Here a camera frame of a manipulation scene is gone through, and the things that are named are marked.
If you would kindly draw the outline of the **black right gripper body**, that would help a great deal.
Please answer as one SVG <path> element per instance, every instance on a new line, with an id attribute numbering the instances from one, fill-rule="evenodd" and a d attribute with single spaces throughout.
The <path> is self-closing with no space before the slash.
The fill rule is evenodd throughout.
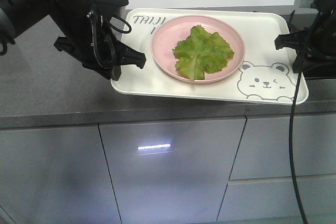
<path id="1" fill-rule="evenodd" d="M 309 54 L 335 55 L 335 9 L 317 9 L 310 27 Z"/>

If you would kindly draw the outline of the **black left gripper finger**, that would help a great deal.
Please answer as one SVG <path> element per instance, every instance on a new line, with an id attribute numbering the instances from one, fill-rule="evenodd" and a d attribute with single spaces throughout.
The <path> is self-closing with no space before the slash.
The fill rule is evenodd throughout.
<path id="1" fill-rule="evenodd" d="M 146 63 L 146 56 L 144 53 L 136 51 L 126 44 L 117 42 L 117 65 L 135 65 L 143 69 Z"/>
<path id="2" fill-rule="evenodd" d="M 102 67 L 92 67 L 92 66 L 86 66 L 85 64 L 82 64 L 82 66 L 86 69 L 90 69 L 105 79 L 112 79 L 114 81 L 118 81 L 121 76 L 121 67 L 120 66 L 114 66 L 111 69 L 104 69 Z"/>

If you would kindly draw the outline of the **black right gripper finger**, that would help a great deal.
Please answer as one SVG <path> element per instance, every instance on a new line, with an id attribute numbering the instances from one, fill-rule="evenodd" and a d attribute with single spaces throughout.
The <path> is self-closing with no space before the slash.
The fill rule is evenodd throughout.
<path id="1" fill-rule="evenodd" d="M 303 50 L 309 43 L 311 35 L 310 29 L 301 30 L 295 33 L 278 35 L 275 39 L 275 49 L 291 48 L 295 50 Z"/>
<path id="2" fill-rule="evenodd" d="M 309 72 L 335 63 L 335 55 L 304 54 L 299 52 L 292 64 L 293 73 Z"/>

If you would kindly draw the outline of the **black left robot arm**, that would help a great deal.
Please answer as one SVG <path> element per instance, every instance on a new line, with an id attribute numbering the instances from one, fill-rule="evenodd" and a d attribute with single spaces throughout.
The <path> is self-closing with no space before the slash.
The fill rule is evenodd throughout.
<path id="1" fill-rule="evenodd" d="M 121 19 L 128 0 L 1 0 L 1 55 L 7 46 L 46 16 L 50 16 L 63 36 L 55 41 L 66 52 L 106 79 L 118 80 L 121 67 L 143 68 L 144 53 L 119 41 L 120 31 L 111 19 Z"/>

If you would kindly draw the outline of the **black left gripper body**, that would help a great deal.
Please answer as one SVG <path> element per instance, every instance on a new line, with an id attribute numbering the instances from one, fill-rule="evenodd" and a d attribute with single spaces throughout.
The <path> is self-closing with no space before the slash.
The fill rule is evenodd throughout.
<path id="1" fill-rule="evenodd" d="M 110 20 L 99 13 L 93 1 L 58 1 L 54 22 L 64 33 L 54 46 L 86 66 L 111 69 L 117 66 L 117 42 Z"/>

